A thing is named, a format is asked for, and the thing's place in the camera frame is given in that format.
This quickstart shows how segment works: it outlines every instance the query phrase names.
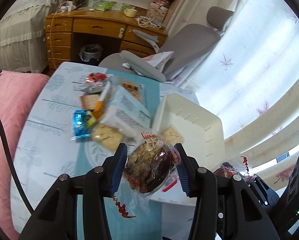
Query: mug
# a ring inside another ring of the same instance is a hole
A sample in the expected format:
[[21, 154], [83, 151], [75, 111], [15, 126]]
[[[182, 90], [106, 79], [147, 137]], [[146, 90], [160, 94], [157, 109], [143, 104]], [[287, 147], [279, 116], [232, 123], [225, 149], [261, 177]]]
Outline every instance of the mug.
[[137, 13], [137, 10], [134, 10], [134, 9], [126, 9], [126, 10], [124, 11], [124, 13], [125, 13], [125, 15], [126, 15], [127, 17], [135, 18], [136, 13]]

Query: desk drawer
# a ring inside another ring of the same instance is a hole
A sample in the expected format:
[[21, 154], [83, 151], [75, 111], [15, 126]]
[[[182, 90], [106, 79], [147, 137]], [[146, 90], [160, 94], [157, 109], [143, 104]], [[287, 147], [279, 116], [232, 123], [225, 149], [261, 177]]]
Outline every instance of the desk drawer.
[[121, 28], [125, 29], [126, 24], [99, 19], [75, 18], [73, 32], [119, 38]]
[[133, 43], [136, 43], [139, 45], [144, 45], [146, 47], [152, 48], [152, 45], [150, 45], [147, 41], [144, 41], [140, 37], [136, 36], [132, 30], [139, 30], [139, 31], [147, 33], [151, 36], [157, 36], [158, 37], [157, 38], [158, 39], [158, 47], [161, 47], [166, 40], [166, 36], [164, 36], [164, 35], [152, 32], [150, 30], [147, 30], [146, 28], [128, 25], [126, 33], [125, 33], [124, 41], [130, 41], [130, 42], [133, 42]]
[[147, 57], [149, 55], [155, 54], [154, 49], [151, 49], [151, 48], [148, 48], [148, 47], [145, 47], [142, 45], [130, 43], [127, 41], [122, 42], [121, 47], [119, 48], [119, 52], [121, 52], [122, 50], [128, 50], [138, 57]]
[[53, 46], [71, 46], [72, 33], [46, 33], [46, 44]]
[[73, 29], [73, 18], [54, 18], [53, 24], [52, 19], [46, 19], [45, 30], [49, 32], [72, 32]]
[[69, 59], [62, 58], [48, 58], [48, 66], [52, 69], [57, 69], [63, 62], [69, 61]]
[[47, 56], [63, 59], [71, 59], [71, 47], [47, 46]]

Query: light blue tablecloth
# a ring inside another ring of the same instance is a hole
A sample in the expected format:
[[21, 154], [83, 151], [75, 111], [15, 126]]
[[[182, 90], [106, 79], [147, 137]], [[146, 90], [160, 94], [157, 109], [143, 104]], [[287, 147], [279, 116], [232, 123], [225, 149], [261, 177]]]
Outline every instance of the light blue tablecloth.
[[[55, 179], [67, 173], [70, 176], [86, 174], [102, 165], [106, 154], [91, 141], [71, 141], [72, 114], [80, 109], [79, 89], [91, 72], [110, 73], [144, 86], [145, 106], [154, 116], [160, 99], [170, 93], [179, 93], [198, 103], [196, 95], [168, 84], [101, 67], [63, 63], [35, 102], [27, 118], [16, 150], [14, 164], [24, 191], [35, 208]], [[110, 211], [115, 203], [105, 200], [112, 239], [158, 240], [162, 236], [162, 204], [150, 201], [150, 214], [136, 224], [132, 220], [117, 219]], [[29, 212], [23, 204], [14, 182], [11, 183], [11, 210], [14, 227], [21, 232]], [[83, 240], [82, 199], [78, 200], [78, 239]]]

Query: screw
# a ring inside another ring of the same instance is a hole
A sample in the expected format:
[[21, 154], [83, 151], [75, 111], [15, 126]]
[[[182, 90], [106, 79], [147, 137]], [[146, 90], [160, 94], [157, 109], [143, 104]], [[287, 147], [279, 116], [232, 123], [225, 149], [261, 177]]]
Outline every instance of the screw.
[[67, 174], [62, 174], [58, 178], [59, 178], [59, 180], [64, 181], [64, 180], [67, 180], [68, 175]]
[[236, 181], [240, 181], [240, 180], [242, 180], [242, 177], [239, 176], [238, 174], [235, 174], [235, 175], [233, 176], [233, 179], [236, 180]]
[[96, 167], [96, 168], [94, 169], [94, 171], [95, 171], [96, 173], [101, 173], [101, 172], [104, 171], [104, 168], [103, 168], [102, 166], [98, 166], [98, 167]]
[[207, 169], [205, 169], [204, 167], [199, 167], [199, 168], [197, 169], [197, 171], [198, 171], [199, 173], [206, 173], [206, 172], [207, 172]]

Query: pink sofa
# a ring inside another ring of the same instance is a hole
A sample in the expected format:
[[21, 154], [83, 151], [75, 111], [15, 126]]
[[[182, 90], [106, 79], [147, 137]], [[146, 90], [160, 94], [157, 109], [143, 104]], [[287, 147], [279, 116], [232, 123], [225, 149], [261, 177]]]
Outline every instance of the pink sofa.
[[[9, 71], [0, 74], [0, 119], [12, 158], [27, 116], [48, 80], [43, 74]], [[19, 234], [11, 218], [10, 184], [11, 173], [0, 139], [0, 226], [11, 240], [16, 240]]]

